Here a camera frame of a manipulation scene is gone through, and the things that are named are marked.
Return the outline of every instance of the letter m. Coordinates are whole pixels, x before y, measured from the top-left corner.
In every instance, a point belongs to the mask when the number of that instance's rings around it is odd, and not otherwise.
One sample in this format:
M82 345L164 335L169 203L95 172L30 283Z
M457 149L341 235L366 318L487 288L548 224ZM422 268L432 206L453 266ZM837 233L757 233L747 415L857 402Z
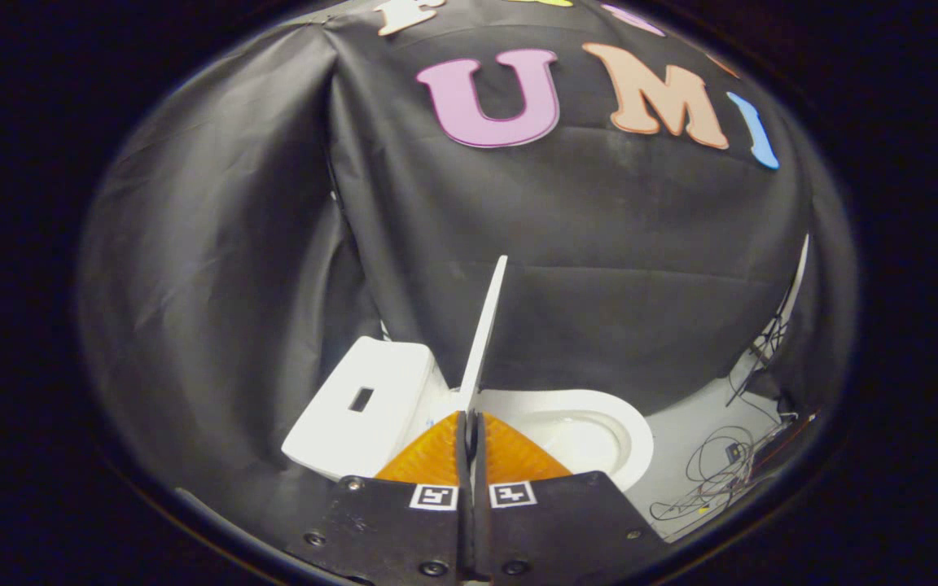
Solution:
M708 92L704 90L704 79L699 75L670 64L662 81L625 49L598 43L585 43L583 47L603 61L614 83L619 107L610 119L618 129L629 133L659 133L661 124L647 111L647 103L650 103L674 136L680 136L682 123L689 114L686 133L690 138L714 148L730 145L715 118Z

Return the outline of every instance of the orange soft finger pad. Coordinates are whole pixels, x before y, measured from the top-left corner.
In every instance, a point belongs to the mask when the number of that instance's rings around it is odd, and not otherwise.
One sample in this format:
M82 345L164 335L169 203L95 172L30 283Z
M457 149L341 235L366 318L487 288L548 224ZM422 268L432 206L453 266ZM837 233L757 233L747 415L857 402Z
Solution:
M502 420L484 413L487 422L487 483L543 481L569 476L570 470L541 446Z
M457 430L458 411L455 411L414 438L375 477L384 481L458 486L454 460Z

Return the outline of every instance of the rectangular hole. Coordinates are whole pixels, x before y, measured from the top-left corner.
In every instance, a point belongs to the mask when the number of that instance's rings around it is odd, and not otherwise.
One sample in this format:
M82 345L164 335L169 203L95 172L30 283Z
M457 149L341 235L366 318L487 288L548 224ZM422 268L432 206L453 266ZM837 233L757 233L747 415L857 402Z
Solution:
M357 397L353 398L353 403L349 406L350 411L357 411L358 413L364 411L364 408L368 405L368 400L371 398L371 393L373 392L375 392L375 389L361 387L361 390L357 391Z

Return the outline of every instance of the toilet bowl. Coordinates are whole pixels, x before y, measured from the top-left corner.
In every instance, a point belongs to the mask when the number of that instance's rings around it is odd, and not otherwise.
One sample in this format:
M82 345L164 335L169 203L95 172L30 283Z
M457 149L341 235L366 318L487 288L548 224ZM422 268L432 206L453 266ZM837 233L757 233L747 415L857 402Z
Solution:
M473 408L509 423L573 472L606 472L622 491L639 481L654 456L654 435L632 405L584 389L484 389Z

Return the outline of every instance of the letter u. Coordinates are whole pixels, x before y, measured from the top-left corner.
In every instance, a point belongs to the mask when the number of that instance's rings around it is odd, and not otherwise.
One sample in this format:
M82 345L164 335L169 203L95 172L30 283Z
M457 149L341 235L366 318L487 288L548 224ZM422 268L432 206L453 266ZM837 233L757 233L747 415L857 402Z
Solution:
M415 78L429 88L440 127L451 140L477 148L524 145L550 133L559 122L559 98L548 64L555 53L518 49L500 53L497 61L516 71L524 94L524 111L496 120L480 110L472 74L476 59L455 59L422 70Z

